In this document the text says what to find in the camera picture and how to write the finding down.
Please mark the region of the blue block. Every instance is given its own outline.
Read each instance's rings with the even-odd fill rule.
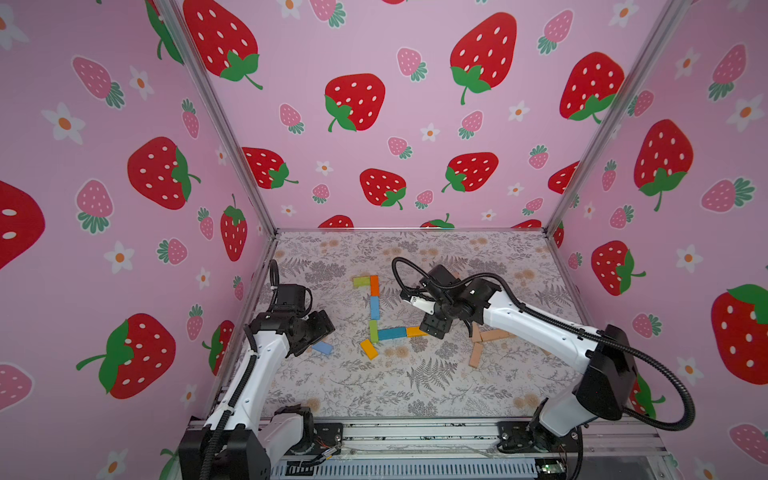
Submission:
[[[318,342],[312,345],[313,350],[317,350],[318,352],[322,353],[323,355],[330,355],[333,351],[333,345],[328,345],[325,342]]]
[[[371,297],[371,320],[381,319],[379,316],[379,298],[377,296]]]
[[[391,339],[401,339],[408,337],[408,330],[404,326],[398,327],[396,329],[384,329],[379,330],[379,341],[382,340],[391,340]]]

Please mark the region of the pink wall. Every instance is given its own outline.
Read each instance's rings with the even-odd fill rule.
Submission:
[[[685,432],[662,433],[689,480],[768,477],[768,124],[760,104],[768,77],[766,18],[764,2],[690,7],[641,87],[652,93],[652,103],[640,94],[641,107],[621,122],[565,218],[568,233],[559,250],[576,268],[571,275],[592,318],[628,331],[633,345],[690,389],[696,422]],[[744,47],[724,60],[735,45]],[[709,99],[711,86],[728,91],[731,81],[724,98]],[[615,181],[606,189],[612,174],[604,167],[611,160]],[[667,179],[657,174],[649,181],[659,167]],[[631,222],[625,206],[633,210]],[[613,244],[612,252],[601,247],[615,240],[624,245]],[[647,275],[629,277],[607,265],[619,250],[631,252],[634,272]],[[623,286],[614,280],[622,274]],[[754,286],[739,288],[744,285]],[[654,407],[659,420],[679,418],[671,385],[640,368],[650,386],[643,407]],[[666,401],[648,402],[661,397]]]
[[[446,214],[457,227],[546,223],[561,198],[549,184],[562,190],[554,185],[559,173],[569,178],[567,167],[597,127],[592,117],[567,117],[582,95],[602,99],[618,89],[620,70],[629,71],[665,3],[178,2],[238,141],[253,149],[266,205],[278,227],[291,228],[316,228],[336,215],[355,227],[418,227]],[[593,52],[604,55],[584,59]],[[463,72],[473,65],[483,69],[479,79]],[[463,85],[481,92],[467,91],[464,105]],[[347,129],[352,124],[357,131]],[[530,160],[537,169],[529,159],[538,145],[547,150]],[[473,158],[480,168],[467,166]],[[467,191],[449,186],[449,166],[460,174],[468,168],[469,178],[454,179]],[[528,216],[526,207],[533,207]]]
[[[166,47],[158,59],[144,2],[11,1],[0,18],[0,476],[162,478],[215,380],[202,342],[239,316],[234,279],[246,293],[266,236],[186,68]],[[188,201],[176,148],[202,180]],[[248,229],[237,261],[220,230],[232,194]]]

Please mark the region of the black cable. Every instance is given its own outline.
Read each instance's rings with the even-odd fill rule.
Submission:
[[[423,277],[425,277],[427,281],[429,281],[433,286],[439,288],[440,290],[454,290],[457,288],[461,288],[466,283],[471,282],[476,278],[492,278],[493,280],[496,280],[497,282],[499,282],[499,284],[501,284],[502,288],[506,292],[507,296],[509,296],[509,299],[512,301],[512,303],[514,303],[514,305],[518,307],[518,309],[521,312],[525,312],[528,315],[533,316],[534,318],[537,318],[546,323],[549,323],[550,325],[556,326],[559,329],[565,330],[566,332],[578,335],[581,338],[589,339],[589,340],[592,340],[593,342],[610,346],[611,348],[619,350],[624,353],[629,353],[635,358],[646,362],[648,365],[658,370],[662,375],[664,375],[664,377],[667,380],[670,381],[670,383],[672,383],[672,386],[677,390],[677,394],[680,395],[680,399],[683,401],[683,416],[682,418],[680,418],[680,420],[677,420],[676,422],[660,422],[656,419],[652,419],[649,416],[637,413],[633,409],[628,408],[627,406],[624,407],[624,413],[652,427],[655,427],[657,429],[662,429],[662,430],[668,430],[671,432],[678,432],[680,430],[685,430],[688,427],[690,427],[692,423],[694,423],[694,419],[696,418],[696,407],[694,405],[694,399],[690,396],[688,389],[685,388],[685,385],[680,381],[680,379],[677,378],[677,376],[675,376],[674,373],[672,373],[671,370],[669,370],[663,363],[659,362],[652,356],[644,352],[641,352],[640,350],[635,349],[631,346],[623,345],[619,342],[616,342],[612,339],[609,339],[603,336],[594,335],[592,333],[585,331],[582,328],[568,325],[567,323],[563,323],[559,320],[551,318],[550,316],[544,315],[543,313],[539,313],[533,309],[528,308],[523,302],[518,300],[518,298],[512,292],[512,288],[509,286],[507,281],[501,278],[496,273],[476,273],[474,275],[468,276],[463,280],[459,280],[457,283],[453,285],[442,285],[441,283],[438,283],[436,280],[434,280],[427,272],[422,270],[418,265],[413,263],[411,260],[408,260],[403,257],[395,257],[394,259],[392,259],[392,273],[394,273],[395,280],[397,280],[397,283],[400,285],[400,288],[402,288],[407,293],[411,292],[412,289],[410,289],[409,287],[406,287],[406,285],[402,282],[400,275],[397,273],[398,263],[404,263],[405,265],[410,266],[416,272],[418,272]]]

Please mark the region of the yellow block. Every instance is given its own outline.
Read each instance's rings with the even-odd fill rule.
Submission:
[[[373,348],[373,344],[370,340],[366,339],[365,342],[360,343],[360,346],[362,347],[363,352],[368,356],[368,359],[373,360],[379,356],[379,352],[376,352],[376,349]]]
[[[427,332],[422,332],[421,330],[419,330],[419,328],[417,326],[410,326],[410,327],[406,328],[406,333],[408,334],[409,338],[412,337],[412,336],[429,335]]]

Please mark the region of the green block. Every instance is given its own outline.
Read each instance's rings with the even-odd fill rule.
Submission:
[[[379,342],[379,322],[375,320],[369,320],[368,327],[371,330],[371,343],[378,343]]]

